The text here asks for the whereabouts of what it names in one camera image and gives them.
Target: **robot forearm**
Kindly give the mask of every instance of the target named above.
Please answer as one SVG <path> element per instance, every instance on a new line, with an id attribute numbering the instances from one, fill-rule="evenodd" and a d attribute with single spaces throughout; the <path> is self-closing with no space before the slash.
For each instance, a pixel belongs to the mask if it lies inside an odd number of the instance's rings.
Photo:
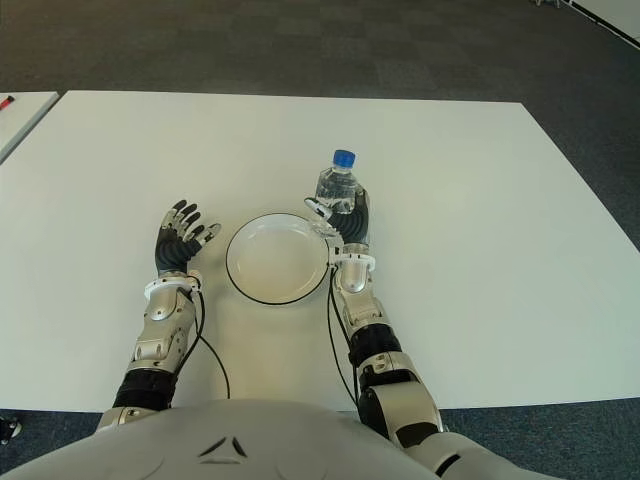
<path id="1" fill-rule="evenodd" d="M 360 381 L 360 419 L 402 448 L 442 431 L 440 413 L 373 295 L 364 244 L 347 244 L 335 277 L 344 302 L 349 360 Z"/>
<path id="2" fill-rule="evenodd" d="M 98 429 L 170 407 L 195 320 L 191 292 L 199 288 L 196 278 L 182 272 L 164 273 L 147 285 L 142 333 L 113 408 L 103 415 Z"/>
<path id="3" fill-rule="evenodd" d="M 360 420 L 445 480 L 551 480 L 523 470 L 463 435 L 443 432 L 433 398 L 373 295 L 368 247 L 347 244 L 335 289 L 344 302 L 349 360 L 362 395 Z"/>

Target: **plate rim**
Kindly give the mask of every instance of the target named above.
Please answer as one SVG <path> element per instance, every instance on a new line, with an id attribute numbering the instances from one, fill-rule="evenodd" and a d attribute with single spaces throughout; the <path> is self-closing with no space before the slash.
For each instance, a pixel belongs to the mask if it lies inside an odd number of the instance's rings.
<path id="1" fill-rule="evenodd" d="M 266 302 L 264 300 L 258 300 L 257 298 L 252 297 L 251 295 L 245 293 L 237 284 L 236 282 L 233 281 L 233 276 L 231 275 L 231 272 L 229 271 L 229 249 L 231 248 L 231 244 L 233 243 L 233 241 L 236 239 L 236 237 L 238 236 L 238 234 L 240 233 L 240 231 L 246 227 L 247 225 L 249 225 L 251 222 L 254 222 L 256 220 L 258 220 L 259 218 L 263 218 L 263 217 L 270 217 L 272 215 L 288 215 L 290 217 L 297 217 L 300 218 L 302 220 L 304 220 L 305 222 L 309 222 L 308 218 L 302 217 L 300 215 L 296 215 L 295 213 L 287 213 L 287 212 L 273 212 L 273 213 L 265 213 L 264 215 L 258 215 L 257 217 L 252 218 L 251 220 L 248 220 L 247 222 L 245 222 L 241 227 L 238 228 L 238 230 L 236 230 L 236 233 L 233 234 L 233 237 L 231 237 L 231 240 L 229 240 L 229 245 L 227 245 L 227 251 L 225 252 L 225 262 L 224 262 L 224 266 L 225 269 L 227 270 L 227 276 L 229 277 L 229 280 L 231 280 L 231 283 L 233 284 L 233 286 L 235 287 L 235 289 L 237 291 L 239 291 L 242 295 L 244 295 L 245 297 L 247 297 L 250 300 L 253 300 L 254 302 L 260 303 L 262 305 L 289 305 L 290 303 L 295 303 L 298 302 L 300 300 L 302 300 L 303 298 L 311 295 L 313 292 L 315 292 L 318 287 L 322 284 L 322 282 L 324 281 L 324 278 L 327 276 L 327 272 L 329 271 L 329 243 L 327 242 L 326 238 L 321 238 L 321 240 L 324 241 L 325 246 L 327 247 L 327 255 L 326 255 L 326 262 L 325 262 L 325 267 L 324 267 L 324 272 L 322 273 L 322 277 L 320 277 L 320 280 L 318 281 L 318 283 L 311 289 L 309 290 L 307 293 L 305 293 L 304 295 L 302 295 L 301 297 L 297 297 L 294 298 L 293 300 L 289 300 L 287 302 Z"/>

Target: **blue bottle cap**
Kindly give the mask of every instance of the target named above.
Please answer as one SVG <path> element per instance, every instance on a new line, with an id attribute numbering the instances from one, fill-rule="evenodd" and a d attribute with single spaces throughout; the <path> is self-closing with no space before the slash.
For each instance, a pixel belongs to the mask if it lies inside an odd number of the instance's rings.
<path id="1" fill-rule="evenodd" d="M 333 154 L 333 164 L 342 168 L 353 167 L 356 161 L 356 154 L 348 150 L 336 150 Z"/>

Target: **gray carpet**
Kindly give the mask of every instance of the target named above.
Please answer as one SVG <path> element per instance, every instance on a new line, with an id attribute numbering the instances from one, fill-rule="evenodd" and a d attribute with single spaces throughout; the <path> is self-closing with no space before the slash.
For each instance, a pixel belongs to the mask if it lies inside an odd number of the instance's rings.
<path id="1" fill-rule="evenodd" d="M 522 102 L 640 248 L 640 54 L 527 0 L 3 0 L 0 91 L 122 89 Z M 89 434 L 25 412 L 0 471 Z M 640 479 L 640 400 L 447 411 L 569 479 Z"/>

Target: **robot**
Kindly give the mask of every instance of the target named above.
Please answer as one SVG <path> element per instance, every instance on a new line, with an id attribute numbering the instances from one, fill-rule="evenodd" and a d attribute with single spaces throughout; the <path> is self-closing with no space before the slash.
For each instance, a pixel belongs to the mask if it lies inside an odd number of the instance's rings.
<path id="1" fill-rule="evenodd" d="M 195 324 L 199 336 L 204 324 L 201 280 L 187 264 L 220 231 L 219 224 L 191 228 L 200 214 L 183 200 L 162 221 L 155 249 L 158 278 L 145 288 L 144 328 L 113 408 L 91 437 L 2 479 L 553 479 L 445 431 L 373 293 L 366 190 L 358 190 L 349 214 L 313 198 L 305 203 L 344 241 L 331 288 L 343 305 L 360 422 L 282 401 L 230 399 L 171 408 L 180 370 L 197 343 L 188 347 L 190 329 Z"/>

